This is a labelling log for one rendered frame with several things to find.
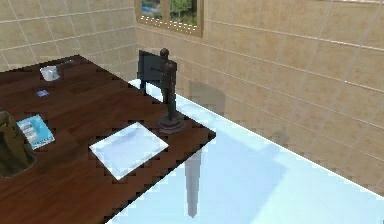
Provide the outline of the wooden framed window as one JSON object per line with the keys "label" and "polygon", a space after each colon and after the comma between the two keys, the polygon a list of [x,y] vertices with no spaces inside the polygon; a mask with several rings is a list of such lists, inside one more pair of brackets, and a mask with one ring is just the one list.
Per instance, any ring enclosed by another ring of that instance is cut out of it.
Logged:
{"label": "wooden framed window", "polygon": [[136,21],[201,38],[204,0],[134,0]]}

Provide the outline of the blue book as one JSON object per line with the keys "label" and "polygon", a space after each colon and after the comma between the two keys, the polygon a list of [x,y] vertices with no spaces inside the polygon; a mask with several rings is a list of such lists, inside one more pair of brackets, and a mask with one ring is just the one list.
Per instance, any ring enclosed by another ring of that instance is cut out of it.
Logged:
{"label": "blue book", "polygon": [[55,137],[40,115],[35,115],[17,122],[33,150],[55,141]]}

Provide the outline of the white square plate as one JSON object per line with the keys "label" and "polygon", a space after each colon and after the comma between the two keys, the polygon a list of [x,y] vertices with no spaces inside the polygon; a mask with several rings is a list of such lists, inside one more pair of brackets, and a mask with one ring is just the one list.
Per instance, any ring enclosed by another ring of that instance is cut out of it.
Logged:
{"label": "white square plate", "polygon": [[168,144],[139,122],[96,142],[89,149],[116,180],[143,165]]}

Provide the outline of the black chair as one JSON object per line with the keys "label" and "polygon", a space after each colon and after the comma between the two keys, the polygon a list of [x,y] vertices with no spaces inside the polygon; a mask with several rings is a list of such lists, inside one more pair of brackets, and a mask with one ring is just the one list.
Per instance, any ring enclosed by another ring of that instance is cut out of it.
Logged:
{"label": "black chair", "polygon": [[137,78],[141,81],[140,88],[146,89],[148,83],[170,91],[175,95],[177,63],[168,58],[169,51],[163,49],[159,55],[140,50]]}

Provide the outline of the dark brown figure statue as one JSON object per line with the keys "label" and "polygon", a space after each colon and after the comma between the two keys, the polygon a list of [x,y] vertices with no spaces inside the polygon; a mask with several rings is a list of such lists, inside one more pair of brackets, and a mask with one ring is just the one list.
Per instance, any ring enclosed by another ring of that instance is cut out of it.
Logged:
{"label": "dark brown figure statue", "polygon": [[180,132],[186,124],[176,113],[176,70],[177,64],[169,59],[169,50],[163,48],[160,51],[161,63],[159,68],[153,66],[151,70],[162,73],[160,89],[163,96],[163,103],[167,106],[168,112],[162,115],[158,121],[159,132],[162,134],[175,134]]}

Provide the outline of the dark brown wooden table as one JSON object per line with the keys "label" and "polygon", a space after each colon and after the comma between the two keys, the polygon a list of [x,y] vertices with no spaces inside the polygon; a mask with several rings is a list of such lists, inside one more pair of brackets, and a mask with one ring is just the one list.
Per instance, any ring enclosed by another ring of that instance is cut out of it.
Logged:
{"label": "dark brown wooden table", "polygon": [[30,169],[0,178],[0,224],[105,224],[216,136],[187,118],[181,132],[163,136],[164,151],[116,180],[90,145],[135,122],[157,132],[165,105],[80,55],[56,63],[52,82],[39,65],[0,72],[0,111],[40,115],[55,137]]}

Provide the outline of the olive brown paper bag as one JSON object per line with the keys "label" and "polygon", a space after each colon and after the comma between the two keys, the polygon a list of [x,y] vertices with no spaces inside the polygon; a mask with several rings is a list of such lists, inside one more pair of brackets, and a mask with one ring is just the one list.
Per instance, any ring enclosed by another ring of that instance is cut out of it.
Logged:
{"label": "olive brown paper bag", "polygon": [[37,155],[15,119],[0,111],[0,177],[11,178],[36,161]]}

